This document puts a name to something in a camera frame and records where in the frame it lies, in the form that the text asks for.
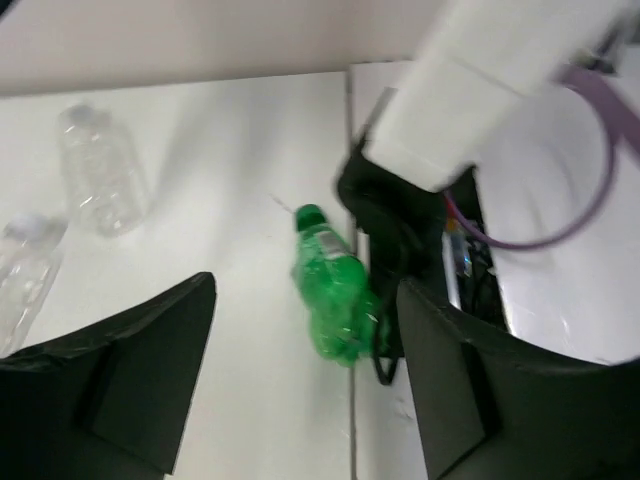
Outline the crushed green plastic bottle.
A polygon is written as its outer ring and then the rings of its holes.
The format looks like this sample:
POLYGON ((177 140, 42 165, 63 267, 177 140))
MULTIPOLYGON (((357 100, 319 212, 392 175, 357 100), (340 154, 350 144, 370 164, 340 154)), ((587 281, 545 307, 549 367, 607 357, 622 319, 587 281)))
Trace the crushed green plastic bottle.
POLYGON ((365 265, 319 206, 301 206, 294 221, 292 279, 310 314, 311 341, 321 357, 351 368, 373 355, 377 328, 382 338, 387 336, 378 315, 380 300, 365 265))

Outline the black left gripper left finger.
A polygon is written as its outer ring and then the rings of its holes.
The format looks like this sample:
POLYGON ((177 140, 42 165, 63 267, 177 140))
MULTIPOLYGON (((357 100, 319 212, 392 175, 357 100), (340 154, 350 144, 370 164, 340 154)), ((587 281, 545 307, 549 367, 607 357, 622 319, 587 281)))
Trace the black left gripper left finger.
POLYGON ((198 273, 1 362, 5 479, 162 479, 175 471, 216 304, 198 273))

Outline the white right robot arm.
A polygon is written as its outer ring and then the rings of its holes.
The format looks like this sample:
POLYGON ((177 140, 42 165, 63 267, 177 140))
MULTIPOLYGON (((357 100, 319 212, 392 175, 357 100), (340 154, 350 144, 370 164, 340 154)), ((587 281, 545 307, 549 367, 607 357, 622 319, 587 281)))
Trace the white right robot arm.
POLYGON ((405 277, 440 259, 448 188, 527 100, 557 83, 591 106, 611 141, 630 119, 584 66, 629 15, 627 1, 449 1, 398 84, 381 96, 338 178, 371 238, 372 265, 405 277))

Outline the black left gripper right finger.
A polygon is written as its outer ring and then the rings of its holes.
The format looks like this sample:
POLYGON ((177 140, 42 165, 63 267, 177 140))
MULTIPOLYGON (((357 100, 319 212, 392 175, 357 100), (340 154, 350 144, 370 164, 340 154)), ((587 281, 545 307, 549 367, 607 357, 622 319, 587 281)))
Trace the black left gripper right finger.
POLYGON ((639 364, 527 343, 413 279, 397 311, 432 479, 635 479, 639 364))

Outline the clear bottle without label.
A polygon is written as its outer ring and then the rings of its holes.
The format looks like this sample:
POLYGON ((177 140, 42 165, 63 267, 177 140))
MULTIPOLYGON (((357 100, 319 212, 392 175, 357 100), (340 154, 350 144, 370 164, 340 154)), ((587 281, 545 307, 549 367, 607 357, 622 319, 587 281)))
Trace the clear bottle without label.
POLYGON ((19 214, 1 232, 1 356, 21 348, 59 272, 68 222, 19 214))

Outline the small clear bottle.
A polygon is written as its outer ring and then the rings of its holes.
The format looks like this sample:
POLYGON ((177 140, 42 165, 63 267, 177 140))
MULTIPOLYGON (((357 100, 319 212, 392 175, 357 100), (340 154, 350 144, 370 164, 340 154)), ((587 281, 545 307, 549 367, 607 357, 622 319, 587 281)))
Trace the small clear bottle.
POLYGON ((57 139, 73 220, 105 238, 138 227, 148 212, 150 194, 127 125, 107 109, 77 103, 60 113, 57 139))

